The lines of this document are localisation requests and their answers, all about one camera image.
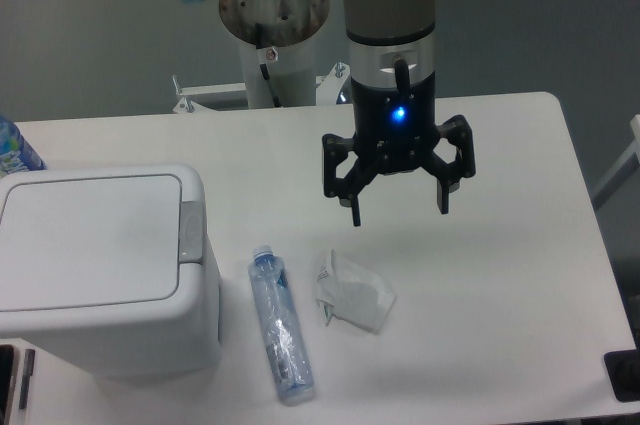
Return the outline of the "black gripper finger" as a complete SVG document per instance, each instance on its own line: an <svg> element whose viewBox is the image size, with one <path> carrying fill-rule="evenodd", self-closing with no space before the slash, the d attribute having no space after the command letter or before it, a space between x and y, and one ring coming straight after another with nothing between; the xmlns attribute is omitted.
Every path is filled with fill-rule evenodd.
<svg viewBox="0 0 640 425"><path fill-rule="evenodd" d="M336 198L351 210L355 227L361 225L359 195L381 172L382 155L372 143L335 134L322 137L322 184L327 198Z"/></svg>
<svg viewBox="0 0 640 425"><path fill-rule="evenodd" d="M455 157L446 162L435 147L446 140L455 148ZM449 213L449 197L461 179L475 175L475 152L473 132L463 115L455 115L441 125L427 128L424 143L420 146L420 167L437 180L437 205L440 213Z"/></svg>

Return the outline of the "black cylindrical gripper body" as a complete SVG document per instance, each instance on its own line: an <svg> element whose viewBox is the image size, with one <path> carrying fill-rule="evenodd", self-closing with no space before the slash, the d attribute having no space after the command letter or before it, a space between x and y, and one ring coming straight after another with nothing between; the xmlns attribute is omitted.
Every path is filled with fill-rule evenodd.
<svg viewBox="0 0 640 425"><path fill-rule="evenodd" d="M356 161L349 174L391 175L422 168L436 176L435 76L391 88L351 83Z"/></svg>

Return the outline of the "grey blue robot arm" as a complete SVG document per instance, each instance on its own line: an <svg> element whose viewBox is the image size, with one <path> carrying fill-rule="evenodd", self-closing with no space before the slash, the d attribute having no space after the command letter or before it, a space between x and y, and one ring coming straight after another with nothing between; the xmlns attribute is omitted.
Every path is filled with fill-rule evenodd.
<svg viewBox="0 0 640 425"><path fill-rule="evenodd" d="M435 121L435 0L343 0L355 132L322 139L323 190L352 211L379 175L423 169L437 202L475 174L473 136L457 115ZM276 63L320 27L320 0L220 0L229 31L258 63L268 103L283 104Z"/></svg>

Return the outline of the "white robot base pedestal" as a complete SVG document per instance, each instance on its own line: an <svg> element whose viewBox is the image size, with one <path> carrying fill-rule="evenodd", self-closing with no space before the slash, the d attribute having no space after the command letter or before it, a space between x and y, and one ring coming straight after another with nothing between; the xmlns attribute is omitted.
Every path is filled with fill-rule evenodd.
<svg viewBox="0 0 640 425"><path fill-rule="evenodd" d="M329 0L219 0L238 45L248 107L316 104L315 44Z"/></svg>

